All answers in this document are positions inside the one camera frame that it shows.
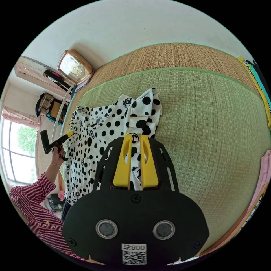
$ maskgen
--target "person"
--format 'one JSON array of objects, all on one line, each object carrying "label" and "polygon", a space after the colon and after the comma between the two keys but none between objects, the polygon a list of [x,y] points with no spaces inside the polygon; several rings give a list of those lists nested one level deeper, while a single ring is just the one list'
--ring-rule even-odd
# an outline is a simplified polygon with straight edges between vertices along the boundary
[{"label": "person", "polygon": [[22,220],[45,244],[73,258],[103,265],[91,257],[85,260],[75,255],[62,235],[63,221],[41,205],[56,188],[54,183],[65,154],[63,146],[60,152],[54,147],[51,162],[38,181],[31,185],[13,187],[9,197]]}]

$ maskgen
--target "clock face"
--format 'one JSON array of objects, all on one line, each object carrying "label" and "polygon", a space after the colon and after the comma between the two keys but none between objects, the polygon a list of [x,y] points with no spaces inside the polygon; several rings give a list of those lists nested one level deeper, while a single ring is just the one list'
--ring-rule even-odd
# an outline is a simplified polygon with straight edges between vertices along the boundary
[{"label": "clock face", "polygon": [[74,57],[66,54],[63,58],[60,69],[72,79],[78,81],[85,75],[84,66],[79,63]]}]

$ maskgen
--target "qr code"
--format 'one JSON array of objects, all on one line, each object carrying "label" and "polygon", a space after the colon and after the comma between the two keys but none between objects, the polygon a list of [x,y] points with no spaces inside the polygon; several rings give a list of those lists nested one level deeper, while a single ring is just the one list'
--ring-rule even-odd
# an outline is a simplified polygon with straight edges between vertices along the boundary
[{"label": "qr code", "polygon": [[122,251],[122,263],[124,265],[147,264],[147,251]]}]

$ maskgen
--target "woman's hand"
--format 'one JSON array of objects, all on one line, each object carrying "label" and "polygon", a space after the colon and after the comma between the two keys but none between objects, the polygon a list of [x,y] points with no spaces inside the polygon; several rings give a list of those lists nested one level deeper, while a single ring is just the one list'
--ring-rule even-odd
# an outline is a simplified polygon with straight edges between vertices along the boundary
[{"label": "woman's hand", "polygon": [[63,149],[63,145],[60,146],[61,151],[57,151],[57,147],[54,147],[52,150],[52,163],[58,166],[61,166],[64,160],[62,157],[66,155],[66,152]]}]

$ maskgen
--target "tree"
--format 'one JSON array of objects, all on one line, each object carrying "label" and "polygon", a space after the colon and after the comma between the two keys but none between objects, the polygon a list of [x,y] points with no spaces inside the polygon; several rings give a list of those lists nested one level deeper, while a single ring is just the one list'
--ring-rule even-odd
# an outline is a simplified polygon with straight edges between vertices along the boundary
[{"label": "tree", "polygon": [[18,147],[23,151],[27,151],[29,155],[35,156],[37,131],[27,126],[21,126],[18,129],[17,135]]}]

